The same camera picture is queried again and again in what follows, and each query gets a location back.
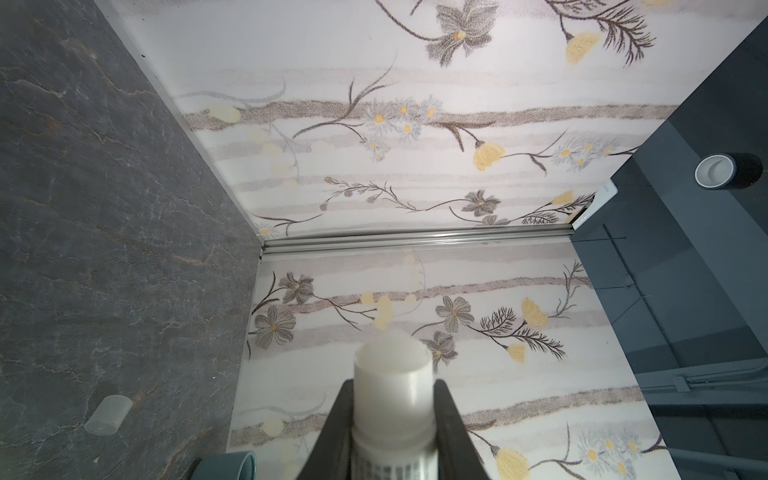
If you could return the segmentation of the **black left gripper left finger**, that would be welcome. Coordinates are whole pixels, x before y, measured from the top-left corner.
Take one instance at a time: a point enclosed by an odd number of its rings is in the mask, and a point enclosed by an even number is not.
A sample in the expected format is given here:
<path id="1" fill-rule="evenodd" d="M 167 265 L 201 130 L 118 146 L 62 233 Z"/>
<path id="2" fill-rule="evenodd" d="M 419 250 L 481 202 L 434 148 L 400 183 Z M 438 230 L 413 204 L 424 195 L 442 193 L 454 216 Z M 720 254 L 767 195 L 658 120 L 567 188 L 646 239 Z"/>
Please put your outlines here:
<path id="1" fill-rule="evenodd" d="M 351 478 L 353 403 L 354 383 L 349 379 L 342 384 L 297 480 Z"/>

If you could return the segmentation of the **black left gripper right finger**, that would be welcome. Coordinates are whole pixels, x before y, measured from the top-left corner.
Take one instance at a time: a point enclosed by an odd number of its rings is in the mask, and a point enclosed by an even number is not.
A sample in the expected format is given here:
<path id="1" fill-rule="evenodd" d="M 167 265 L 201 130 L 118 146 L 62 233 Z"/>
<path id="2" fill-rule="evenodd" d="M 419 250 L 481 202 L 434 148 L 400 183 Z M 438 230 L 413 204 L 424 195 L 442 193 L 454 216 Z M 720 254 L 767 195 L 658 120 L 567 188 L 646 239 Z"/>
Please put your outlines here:
<path id="1" fill-rule="evenodd" d="M 434 412 L 440 480 L 488 480 L 480 457 L 445 381 L 434 384 Z"/>

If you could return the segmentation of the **white glue stick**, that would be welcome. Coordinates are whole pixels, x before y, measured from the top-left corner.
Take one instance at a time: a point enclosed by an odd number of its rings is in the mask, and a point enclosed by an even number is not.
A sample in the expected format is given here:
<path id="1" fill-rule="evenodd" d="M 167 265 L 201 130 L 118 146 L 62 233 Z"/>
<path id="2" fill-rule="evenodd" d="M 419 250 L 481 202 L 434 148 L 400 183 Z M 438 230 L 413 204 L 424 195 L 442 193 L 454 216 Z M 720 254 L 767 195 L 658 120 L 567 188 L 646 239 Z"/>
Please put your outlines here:
<path id="1" fill-rule="evenodd" d="M 436 479 L 432 352 L 400 330 L 355 353 L 351 477 Z"/>

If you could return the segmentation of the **white glue stick cap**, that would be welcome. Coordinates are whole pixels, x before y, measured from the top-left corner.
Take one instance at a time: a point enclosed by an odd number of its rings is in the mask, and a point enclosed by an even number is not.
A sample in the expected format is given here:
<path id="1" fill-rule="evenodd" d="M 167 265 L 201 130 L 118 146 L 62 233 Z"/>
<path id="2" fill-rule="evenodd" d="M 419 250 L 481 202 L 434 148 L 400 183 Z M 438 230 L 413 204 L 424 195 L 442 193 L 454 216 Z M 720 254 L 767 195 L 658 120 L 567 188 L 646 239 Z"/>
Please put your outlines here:
<path id="1" fill-rule="evenodd" d="M 86 421 L 85 430 L 97 436 L 117 433 L 133 407 L 133 401 L 123 395 L 106 396 Z"/>

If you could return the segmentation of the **teal ceramic cup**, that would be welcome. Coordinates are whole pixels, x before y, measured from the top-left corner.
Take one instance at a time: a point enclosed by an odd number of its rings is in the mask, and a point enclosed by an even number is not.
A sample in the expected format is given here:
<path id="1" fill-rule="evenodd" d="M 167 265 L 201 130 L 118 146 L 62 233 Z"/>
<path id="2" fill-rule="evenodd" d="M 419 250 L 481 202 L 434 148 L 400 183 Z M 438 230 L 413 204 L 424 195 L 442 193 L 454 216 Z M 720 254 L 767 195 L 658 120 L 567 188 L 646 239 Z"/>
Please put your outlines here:
<path id="1" fill-rule="evenodd" d="M 194 468 L 191 480 L 253 480 L 256 458 L 253 451 L 210 456 Z"/>

